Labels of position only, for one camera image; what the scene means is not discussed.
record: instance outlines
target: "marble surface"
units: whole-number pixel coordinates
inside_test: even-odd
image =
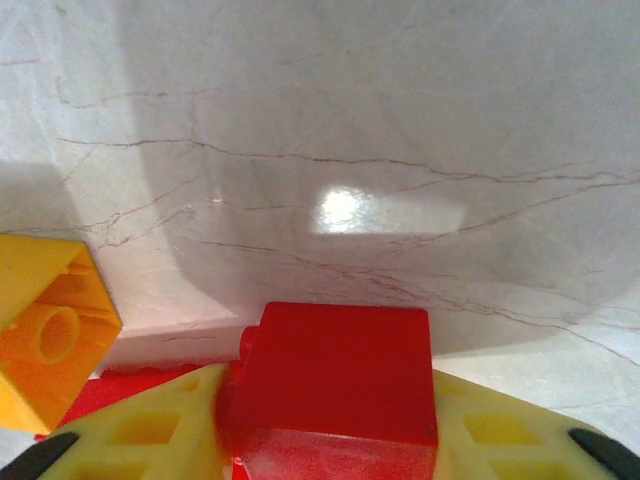
[[[111,364],[420,306],[437,367],[640,451],[639,48],[636,0],[8,0],[0,231],[88,242]]]

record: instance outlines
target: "yellow plastic piece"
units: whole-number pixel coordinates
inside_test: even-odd
[[[615,479],[568,435],[593,427],[446,373],[434,381],[434,480]]]
[[[84,243],[0,235],[0,426],[55,429],[121,328]]]
[[[80,439],[39,480],[222,480],[212,365],[71,422]]]

